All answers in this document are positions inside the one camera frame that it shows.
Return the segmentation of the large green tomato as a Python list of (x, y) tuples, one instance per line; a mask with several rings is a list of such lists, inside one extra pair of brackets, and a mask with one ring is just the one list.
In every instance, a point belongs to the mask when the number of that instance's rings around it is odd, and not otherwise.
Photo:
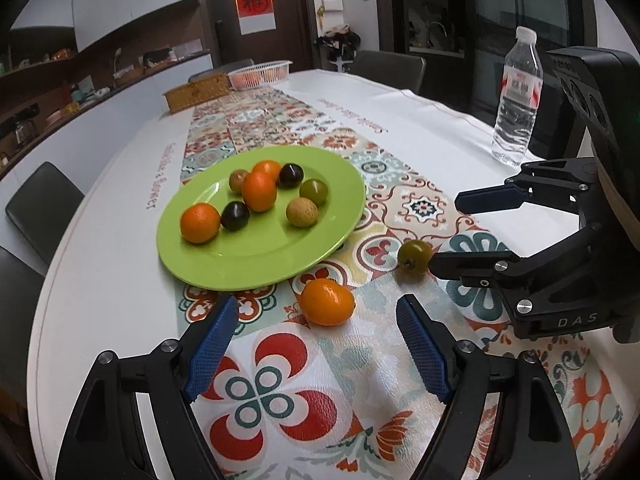
[(320, 207), (328, 198), (328, 186), (319, 179), (308, 179), (299, 187), (299, 196), (311, 200)]

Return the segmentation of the round orange mandarin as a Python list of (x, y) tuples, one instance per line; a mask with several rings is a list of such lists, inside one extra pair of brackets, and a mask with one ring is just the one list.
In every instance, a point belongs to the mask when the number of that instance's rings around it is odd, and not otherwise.
[(204, 244), (217, 236), (220, 229), (220, 213), (208, 203), (189, 207), (180, 218), (182, 237), (191, 244)]

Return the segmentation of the tan longan fruit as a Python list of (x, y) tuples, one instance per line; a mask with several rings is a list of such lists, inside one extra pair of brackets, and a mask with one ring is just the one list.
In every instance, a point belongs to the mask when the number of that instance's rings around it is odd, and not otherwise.
[(319, 219), (317, 205), (305, 197), (297, 197), (286, 206), (285, 215), (288, 222), (299, 229), (307, 229), (314, 226)]

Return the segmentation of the dark plum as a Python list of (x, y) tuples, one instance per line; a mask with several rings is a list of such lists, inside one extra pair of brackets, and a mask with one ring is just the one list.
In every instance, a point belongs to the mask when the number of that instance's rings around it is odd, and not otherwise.
[(224, 207), (220, 217), (221, 225), (228, 231), (236, 232), (247, 226), (250, 210), (246, 203), (234, 200)]
[(288, 162), (283, 165), (278, 175), (279, 188), (297, 188), (304, 180), (304, 170), (301, 166)]

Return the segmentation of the large orange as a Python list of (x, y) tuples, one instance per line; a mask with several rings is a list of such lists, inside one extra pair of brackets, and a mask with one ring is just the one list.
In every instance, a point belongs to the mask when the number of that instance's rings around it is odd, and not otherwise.
[(252, 171), (245, 177), (241, 193), (250, 210), (265, 212), (276, 202), (277, 185), (269, 174), (262, 171)]

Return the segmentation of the clear water bottle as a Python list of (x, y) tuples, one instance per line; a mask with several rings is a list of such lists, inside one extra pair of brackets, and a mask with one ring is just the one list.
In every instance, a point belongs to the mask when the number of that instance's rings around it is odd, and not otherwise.
[(544, 70), (536, 50), (537, 34), (518, 26), (516, 43), (506, 55), (491, 154), (506, 166), (518, 167), (533, 135)]

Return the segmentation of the small green tomato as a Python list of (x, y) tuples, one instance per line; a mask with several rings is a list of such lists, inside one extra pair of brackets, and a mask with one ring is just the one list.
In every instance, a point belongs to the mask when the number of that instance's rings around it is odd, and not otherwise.
[(425, 274), (433, 257), (433, 249), (423, 240), (407, 240), (397, 253), (398, 266), (413, 274)]

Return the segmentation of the oval orange kumquat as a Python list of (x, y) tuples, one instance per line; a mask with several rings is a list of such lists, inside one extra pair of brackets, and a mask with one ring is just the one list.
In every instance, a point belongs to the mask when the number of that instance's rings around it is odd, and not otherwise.
[(326, 327), (345, 323), (356, 308), (354, 295), (329, 278), (316, 278), (307, 283), (298, 304), (308, 321)]

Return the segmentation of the patterned table runner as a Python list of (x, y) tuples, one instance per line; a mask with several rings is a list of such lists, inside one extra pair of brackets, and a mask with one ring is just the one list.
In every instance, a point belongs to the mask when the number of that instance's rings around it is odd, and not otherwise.
[[(231, 479), (407, 479), (442, 404), (425, 391), (395, 321), (413, 294), (459, 338), (514, 356), (517, 340), (493, 292), (404, 278), (407, 240), (454, 252), (503, 242), (458, 214), (444, 192), (364, 134), (361, 119), (273, 89), (235, 93), (193, 113), (181, 177), (267, 145), (306, 145), (347, 159), (367, 185), (355, 231), (331, 257), (277, 284), (240, 292), (224, 367), (198, 400), (203, 429)], [(305, 285), (329, 278), (355, 297), (345, 323), (308, 321)]]

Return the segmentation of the grey chair near left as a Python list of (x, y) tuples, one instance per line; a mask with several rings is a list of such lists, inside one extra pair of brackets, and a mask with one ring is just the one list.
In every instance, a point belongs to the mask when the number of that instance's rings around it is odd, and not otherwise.
[(6, 214), (46, 266), (85, 194), (54, 166), (44, 162), (6, 205)]

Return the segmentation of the green plate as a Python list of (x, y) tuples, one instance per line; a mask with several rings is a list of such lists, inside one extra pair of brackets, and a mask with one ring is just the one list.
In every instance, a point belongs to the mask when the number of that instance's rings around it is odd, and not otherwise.
[[(329, 195), (320, 207), (318, 222), (308, 229), (291, 226), (285, 209), (298, 192), (280, 190), (273, 207), (253, 212), (245, 228), (236, 232), (222, 228), (205, 244), (187, 242), (179, 226), (183, 211), (197, 203), (223, 210), (235, 199), (228, 185), (232, 171), (250, 170), (266, 159), (294, 162), (302, 167), (305, 177), (326, 184)], [(235, 154), (179, 188), (158, 222), (158, 256), (178, 280), (215, 292), (277, 284), (332, 255), (356, 228), (366, 196), (367, 185), (360, 172), (347, 159), (322, 148), (281, 145)]]

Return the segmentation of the orange kumquat on plate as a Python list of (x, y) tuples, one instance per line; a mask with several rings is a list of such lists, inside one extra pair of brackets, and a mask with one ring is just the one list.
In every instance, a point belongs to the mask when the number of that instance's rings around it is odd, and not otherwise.
[(278, 183), (281, 165), (276, 160), (265, 159), (258, 162), (252, 169), (253, 172), (261, 172), (266, 174), (273, 180), (274, 183)]

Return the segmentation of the green tomato on plate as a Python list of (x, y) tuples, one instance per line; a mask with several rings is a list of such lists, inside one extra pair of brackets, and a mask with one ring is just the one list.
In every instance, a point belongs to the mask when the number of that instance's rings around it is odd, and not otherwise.
[(230, 174), (229, 179), (228, 179), (228, 185), (229, 185), (229, 188), (230, 188), (231, 192), (234, 195), (241, 195), (242, 194), (242, 186), (243, 186), (244, 180), (246, 179), (246, 177), (249, 174), (250, 173), (247, 170), (244, 170), (244, 169), (234, 170), (232, 172), (232, 174)]

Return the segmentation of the dark wooden door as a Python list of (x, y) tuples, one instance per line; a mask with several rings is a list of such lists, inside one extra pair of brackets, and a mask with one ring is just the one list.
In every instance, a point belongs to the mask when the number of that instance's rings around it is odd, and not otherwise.
[(293, 72), (319, 65), (312, 0), (201, 0), (201, 7), (215, 66), (246, 58), (290, 61)]

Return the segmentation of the red poster on door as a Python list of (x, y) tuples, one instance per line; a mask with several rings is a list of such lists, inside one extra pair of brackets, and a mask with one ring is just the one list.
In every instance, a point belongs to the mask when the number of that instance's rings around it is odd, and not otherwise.
[(273, 0), (234, 0), (234, 2), (242, 36), (277, 29)]

